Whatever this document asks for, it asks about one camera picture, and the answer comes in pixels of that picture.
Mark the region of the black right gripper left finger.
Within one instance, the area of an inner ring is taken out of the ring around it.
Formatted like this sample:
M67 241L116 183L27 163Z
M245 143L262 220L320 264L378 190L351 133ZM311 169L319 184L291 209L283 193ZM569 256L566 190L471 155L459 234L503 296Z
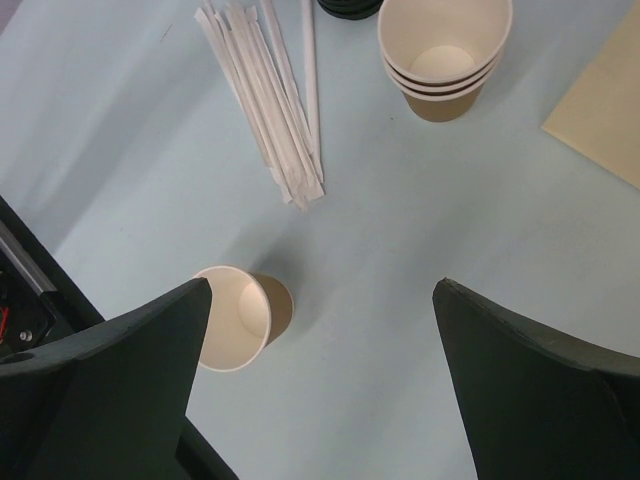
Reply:
M191 280L2 359L2 478L192 478L177 452L211 301Z

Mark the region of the beige paper takeout bag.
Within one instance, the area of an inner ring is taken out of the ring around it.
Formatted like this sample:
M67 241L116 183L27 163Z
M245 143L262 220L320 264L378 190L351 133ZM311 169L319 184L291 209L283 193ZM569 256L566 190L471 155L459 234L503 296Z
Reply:
M639 186L639 4L547 117L542 129Z

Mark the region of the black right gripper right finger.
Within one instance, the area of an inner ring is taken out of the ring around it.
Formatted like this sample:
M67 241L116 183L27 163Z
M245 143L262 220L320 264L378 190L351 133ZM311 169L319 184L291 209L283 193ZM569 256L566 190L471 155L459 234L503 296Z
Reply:
M451 279L433 305L479 478L638 478L638 358Z

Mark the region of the brown paper cup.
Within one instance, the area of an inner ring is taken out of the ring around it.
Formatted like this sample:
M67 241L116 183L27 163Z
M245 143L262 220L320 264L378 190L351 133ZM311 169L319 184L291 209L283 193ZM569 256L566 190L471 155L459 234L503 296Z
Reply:
M294 300L272 276L235 266L213 266L195 277L212 293L199 365L230 373L252 363L291 323Z

